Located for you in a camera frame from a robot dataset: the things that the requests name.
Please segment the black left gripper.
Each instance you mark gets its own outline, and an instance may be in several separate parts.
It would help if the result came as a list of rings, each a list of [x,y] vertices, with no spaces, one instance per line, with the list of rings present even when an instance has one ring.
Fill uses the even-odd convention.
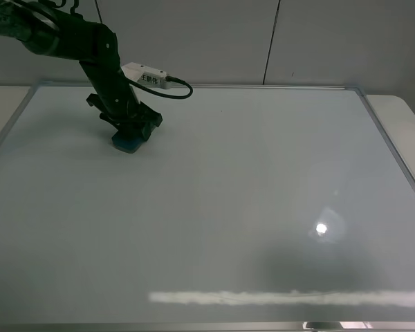
[[[79,64],[96,92],[86,101],[100,111],[100,119],[117,130],[124,129],[125,137],[130,140],[148,141],[163,117],[145,103],[139,103],[122,72],[120,59],[82,60]]]

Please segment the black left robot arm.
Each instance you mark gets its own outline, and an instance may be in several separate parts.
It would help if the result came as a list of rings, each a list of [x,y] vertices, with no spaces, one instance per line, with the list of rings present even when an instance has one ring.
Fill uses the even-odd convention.
[[[86,101],[101,119],[125,131],[143,125],[140,103],[121,69],[116,34],[104,24],[33,1],[0,1],[0,35],[33,54],[78,62],[95,89]]]

